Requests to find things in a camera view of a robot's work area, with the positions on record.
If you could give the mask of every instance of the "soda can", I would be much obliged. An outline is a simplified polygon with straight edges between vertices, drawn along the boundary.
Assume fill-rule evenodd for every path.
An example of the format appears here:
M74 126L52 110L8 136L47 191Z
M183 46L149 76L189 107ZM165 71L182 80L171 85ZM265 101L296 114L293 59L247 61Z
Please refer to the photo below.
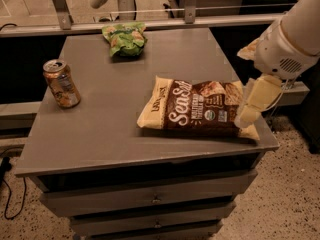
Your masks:
M80 93L72 80L70 67L64 60L46 62L43 65L43 75L61 108L72 108L79 104Z

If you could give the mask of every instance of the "green chip bag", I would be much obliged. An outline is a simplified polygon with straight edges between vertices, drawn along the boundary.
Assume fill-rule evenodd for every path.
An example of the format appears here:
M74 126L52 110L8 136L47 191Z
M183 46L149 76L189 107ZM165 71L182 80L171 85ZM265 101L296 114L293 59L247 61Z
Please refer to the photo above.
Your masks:
M115 54L139 55L147 42L147 38L143 35L145 29L145 24L140 22L104 26L102 35L110 43L110 57Z

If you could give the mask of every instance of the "dresser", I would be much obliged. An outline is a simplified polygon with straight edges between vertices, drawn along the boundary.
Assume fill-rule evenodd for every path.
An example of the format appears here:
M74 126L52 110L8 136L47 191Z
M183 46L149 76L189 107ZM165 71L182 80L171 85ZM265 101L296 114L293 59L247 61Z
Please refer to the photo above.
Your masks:
M203 138L140 129L136 121L155 77L235 81L207 28L151 31L138 58L109 57L102 35L69 36L60 58L82 100L60 109L47 90L16 168L68 217L75 238L208 237L257 176L278 142L263 118L260 140Z

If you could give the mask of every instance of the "speckled floor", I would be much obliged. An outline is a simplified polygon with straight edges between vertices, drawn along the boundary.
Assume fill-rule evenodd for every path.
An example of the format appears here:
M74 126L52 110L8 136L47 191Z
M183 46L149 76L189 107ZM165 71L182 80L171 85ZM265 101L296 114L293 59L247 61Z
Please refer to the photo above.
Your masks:
M320 155L308 151L308 142L287 116L274 119L276 152L267 152L257 166L258 176L238 196L237 207L210 240L318 240L320 235ZM15 165L18 157L12 158ZM23 181L14 168L5 180L12 188L7 215L21 206ZM8 188L0 189L0 239L72 239L65 218L57 218L39 201L40 191L27 179L25 206L14 220L4 219Z

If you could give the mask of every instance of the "can lid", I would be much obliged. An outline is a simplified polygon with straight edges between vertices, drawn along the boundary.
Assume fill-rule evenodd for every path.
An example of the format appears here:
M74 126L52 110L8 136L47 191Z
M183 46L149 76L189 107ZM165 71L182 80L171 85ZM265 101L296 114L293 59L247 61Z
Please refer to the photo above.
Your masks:
M43 70L49 73L55 73L62 70L67 63L64 60L49 60L43 65Z

